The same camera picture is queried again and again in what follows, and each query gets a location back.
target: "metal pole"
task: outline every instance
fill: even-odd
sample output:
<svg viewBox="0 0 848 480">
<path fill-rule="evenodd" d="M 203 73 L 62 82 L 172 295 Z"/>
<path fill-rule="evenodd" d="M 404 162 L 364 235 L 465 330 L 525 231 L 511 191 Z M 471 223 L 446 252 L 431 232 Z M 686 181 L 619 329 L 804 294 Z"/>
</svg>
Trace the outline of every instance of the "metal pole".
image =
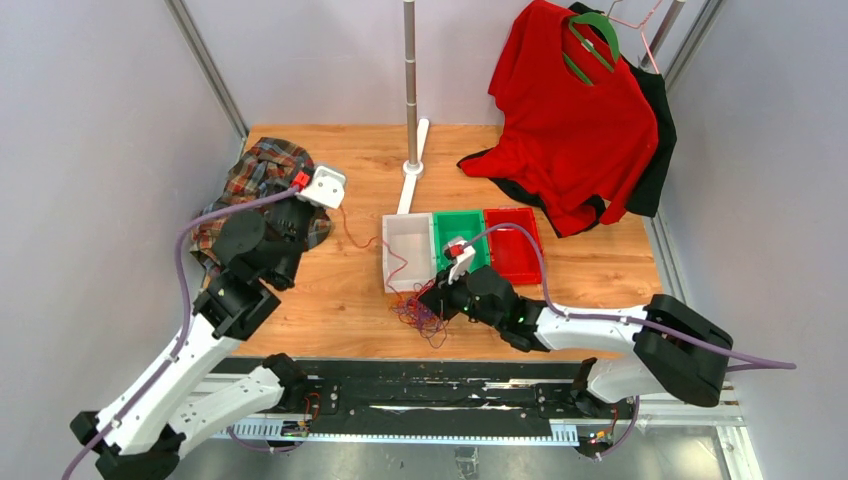
<svg viewBox="0 0 848 480">
<path fill-rule="evenodd" d="M 415 91 L 415 0 L 403 0 L 403 31 L 406 45 L 406 135 L 409 165 L 418 166 L 418 104 Z"/>
<path fill-rule="evenodd" d="M 680 15 L 680 10 L 683 9 L 684 3 L 686 3 L 686 0 L 674 0 L 671 2 L 671 6 L 668 7 L 668 12 L 666 12 L 662 23 L 660 23 L 659 28 L 657 28 L 657 33 L 654 35 L 654 39 L 651 40 L 651 45 L 649 47 L 654 57 L 656 57 L 657 52 L 660 47 L 662 47 L 663 42 L 665 42 L 665 38 L 668 36 L 668 31 L 671 30 L 672 25 L 674 25 L 674 22 L 677 20 L 677 16 Z M 647 68 L 650 63 L 651 59 L 646 54 L 642 57 L 642 61 L 639 62 L 639 67 Z"/>
</svg>

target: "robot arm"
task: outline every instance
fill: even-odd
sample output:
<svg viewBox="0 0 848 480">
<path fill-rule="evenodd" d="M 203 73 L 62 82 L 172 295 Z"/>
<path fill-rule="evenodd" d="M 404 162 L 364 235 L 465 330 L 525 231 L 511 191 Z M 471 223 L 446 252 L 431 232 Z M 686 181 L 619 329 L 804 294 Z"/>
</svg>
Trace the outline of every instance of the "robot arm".
<svg viewBox="0 0 848 480">
<path fill-rule="evenodd" d="M 338 208 L 344 198 L 346 178 L 329 167 L 301 167 L 288 180 L 300 191 L 274 203 L 267 216 L 245 210 L 225 223 L 212 247 L 223 271 L 195 300 L 188 334 L 176 335 L 108 407 L 81 412 L 71 422 L 84 445 L 103 437 L 93 448 L 103 478 L 165 479 L 198 444 L 239 419 L 300 403 L 306 375 L 286 355 L 269 357 L 242 381 L 185 402 L 212 368 L 280 305 L 265 283 L 278 291 L 294 286 L 316 209 Z M 181 339 L 184 344 L 172 358 Z M 142 396 L 128 405 L 139 392 Z"/>
<path fill-rule="evenodd" d="M 600 408 L 625 397 L 662 392 L 693 405 L 718 404 L 727 357 L 634 322 L 650 320 L 717 347 L 732 347 L 733 340 L 726 332 L 680 301 L 655 295 L 648 305 L 624 309 L 554 305 L 559 310 L 555 312 L 544 301 L 516 294 L 512 285 L 490 266 L 472 273 L 456 268 L 470 263 L 462 262 L 460 257 L 471 248 L 454 249 L 451 254 L 448 245 L 454 264 L 439 272 L 434 286 L 418 297 L 443 320 L 464 313 L 472 322 L 493 327 L 504 341 L 521 351 L 579 348 L 622 354 L 611 360 L 590 358 L 583 362 L 572 386 L 578 405 L 587 395 L 594 408 Z M 585 413 L 591 415 L 594 408 L 586 407 Z"/>
</svg>

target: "plaid shirt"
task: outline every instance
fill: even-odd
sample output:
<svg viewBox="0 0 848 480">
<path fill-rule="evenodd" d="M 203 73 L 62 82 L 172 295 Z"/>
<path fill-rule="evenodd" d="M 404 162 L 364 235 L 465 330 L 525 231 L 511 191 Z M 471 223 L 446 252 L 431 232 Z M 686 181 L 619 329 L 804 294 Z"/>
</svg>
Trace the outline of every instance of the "plaid shirt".
<svg viewBox="0 0 848 480">
<path fill-rule="evenodd" d="M 312 157 L 306 150 L 286 140 L 260 138 L 230 169 L 223 195 L 197 216 L 285 190 L 283 180 L 298 165 L 314 166 Z M 189 251 L 211 274 L 219 270 L 215 254 L 212 253 L 212 244 L 221 234 L 228 218 L 219 218 L 191 231 L 192 245 Z M 316 210 L 309 225 L 307 248 L 312 248 L 327 238 L 332 226 L 326 211 L 323 208 Z"/>
</svg>

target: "gray wall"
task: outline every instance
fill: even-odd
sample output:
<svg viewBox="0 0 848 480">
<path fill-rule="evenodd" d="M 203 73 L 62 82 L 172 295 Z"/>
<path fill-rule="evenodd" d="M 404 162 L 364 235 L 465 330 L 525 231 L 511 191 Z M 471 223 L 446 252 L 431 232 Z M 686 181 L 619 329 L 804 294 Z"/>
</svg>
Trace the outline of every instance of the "gray wall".
<svg viewBox="0 0 848 480">
<path fill-rule="evenodd" d="M 658 61 L 667 66 L 706 0 L 688 0 Z M 403 0 L 187 0 L 249 125 L 404 123 Z M 436 123 L 502 121 L 489 80 L 529 0 L 417 0 L 419 114 Z M 572 0 L 554 3 L 570 5 Z M 612 0 L 584 0 L 607 9 Z M 627 0 L 615 16 L 639 23 L 656 0 Z M 671 4 L 648 24 L 648 38 Z M 622 52 L 645 51 L 619 29 Z"/>
<path fill-rule="evenodd" d="M 695 306 L 799 364 L 733 378 L 765 478 L 848 478 L 848 4 L 725 3 L 671 95 L 667 224 Z"/>
<path fill-rule="evenodd" d="M 175 231 L 239 145 L 161 1 L 0 2 L 0 59 L 0 471 L 59 478 L 176 331 Z"/>
</svg>

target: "green hanger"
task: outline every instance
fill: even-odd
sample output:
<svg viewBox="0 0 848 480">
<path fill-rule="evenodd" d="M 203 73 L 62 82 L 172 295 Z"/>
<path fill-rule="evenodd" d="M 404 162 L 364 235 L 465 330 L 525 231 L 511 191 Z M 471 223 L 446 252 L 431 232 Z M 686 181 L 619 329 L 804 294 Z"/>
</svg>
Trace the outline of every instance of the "green hanger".
<svg viewBox="0 0 848 480">
<path fill-rule="evenodd" d="M 586 37 L 581 35 L 576 28 L 574 28 L 575 23 L 589 25 L 598 29 L 598 31 L 601 32 L 601 35 L 606 39 L 607 45 L 609 45 L 610 47 L 610 53 L 612 54 L 613 62 L 618 62 L 618 59 L 621 56 L 618 45 L 618 36 L 615 34 L 615 29 L 613 29 L 612 24 L 609 22 L 609 19 L 595 12 L 584 13 L 583 15 L 576 15 L 570 17 L 568 19 L 568 29 L 571 30 L 571 33 L 574 34 L 574 36 L 577 37 L 578 40 L 580 40 L 580 43 L 584 47 L 586 47 L 586 49 L 589 50 L 589 52 L 592 53 L 592 55 L 594 55 L 595 58 L 597 58 L 598 61 L 601 62 L 607 70 L 609 70 L 610 72 L 615 70 L 615 68 L 610 65 L 609 62 L 607 62 L 603 55 L 601 55 L 600 53 L 598 53 L 597 50 L 595 50 L 595 47 L 592 45 L 592 43 L 587 40 Z M 585 73 L 583 73 L 583 71 L 580 70 L 579 67 L 577 67 L 577 64 L 574 63 L 574 61 L 571 60 L 571 58 L 569 58 L 568 55 L 565 54 L 565 52 L 562 53 L 562 58 L 563 60 L 565 60 L 565 63 L 566 65 L 568 65 L 568 68 L 570 68 L 583 83 L 585 83 L 586 85 L 593 84 L 589 77 Z"/>
</svg>

